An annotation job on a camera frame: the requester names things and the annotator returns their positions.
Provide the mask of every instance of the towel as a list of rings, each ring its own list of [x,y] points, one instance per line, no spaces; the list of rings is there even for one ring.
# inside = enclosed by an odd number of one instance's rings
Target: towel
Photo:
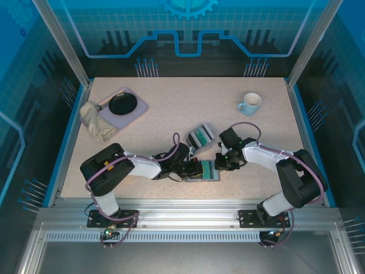
[[[104,142],[108,140],[118,129],[109,124],[98,115],[96,107],[91,102],[86,102],[80,109],[81,121],[89,129],[95,140]]]

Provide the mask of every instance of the speckled countertop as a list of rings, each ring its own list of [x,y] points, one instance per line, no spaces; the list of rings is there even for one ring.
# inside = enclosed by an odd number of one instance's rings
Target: speckled countertop
[[[233,123],[253,122],[262,130],[261,143],[292,151],[302,148],[283,78],[95,78],[89,100],[98,102],[124,86],[146,101],[149,110],[105,143],[93,140],[81,125],[62,197],[89,197],[79,167],[110,144],[120,143],[139,155],[154,155],[173,146],[174,132],[183,137],[201,123],[207,123],[218,138]],[[237,105],[249,92],[259,94],[262,104],[247,118],[237,111]],[[257,137],[250,126],[237,126],[235,131],[242,139]],[[198,157],[214,159],[219,150],[215,145]],[[117,198],[139,199],[259,199],[280,190],[275,172],[248,163],[240,170],[221,172],[220,182],[177,183],[127,176],[114,193]]]

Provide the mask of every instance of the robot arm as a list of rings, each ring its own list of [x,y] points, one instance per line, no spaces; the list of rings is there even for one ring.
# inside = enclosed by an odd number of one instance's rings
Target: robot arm
[[[289,209],[301,208],[320,195],[321,190],[307,170],[288,156],[270,150],[256,142],[253,138],[242,140],[232,128],[220,135],[222,153],[216,154],[216,169],[233,171],[246,163],[256,163],[276,171],[282,191],[267,198],[257,205],[257,216],[261,223]],[[319,177],[324,191],[328,185],[319,171],[315,161],[306,150],[288,152],[303,161]]]
[[[112,165],[108,170],[96,177],[89,185],[100,209],[111,216],[119,210],[113,189],[128,175],[143,176],[152,180],[159,180],[176,173],[182,179],[202,174],[202,165],[196,159],[188,160],[189,148],[179,143],[176,152],[169,159],[164,160],[161,154],[148,157],[132,157]],[[175,147],[164,155],[170,155]],[[134,155],[124,151],[120,144],[114,143],[103,149],[93,157],[87,159],[80,170],[88,181],[92,176],[114,160],[127,155]]]

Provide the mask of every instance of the gear logo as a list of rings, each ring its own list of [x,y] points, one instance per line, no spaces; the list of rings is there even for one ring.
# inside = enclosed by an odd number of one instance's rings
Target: gear logo
[[[213,5],[218,4],[218,0],[162,0],[162,4],[171,16],[190,20],[191,17],[198,19],[199,16],[205,16],[207,11],[213,10]]]
[[[22,29],[33,19],[33,7],[30,0],[0,0],[0,7],[6,7]]]

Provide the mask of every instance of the mug handle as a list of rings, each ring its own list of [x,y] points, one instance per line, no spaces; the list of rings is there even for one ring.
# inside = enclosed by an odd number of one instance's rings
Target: mug handle
[[[242,111],[242,110],[240,110],[240,108],[242,107],[242,106],[245,106],[246,105],[246,103],[240,103],[240,104],[238,104],[238,106],[237,106],[237,110],[238,111]]]

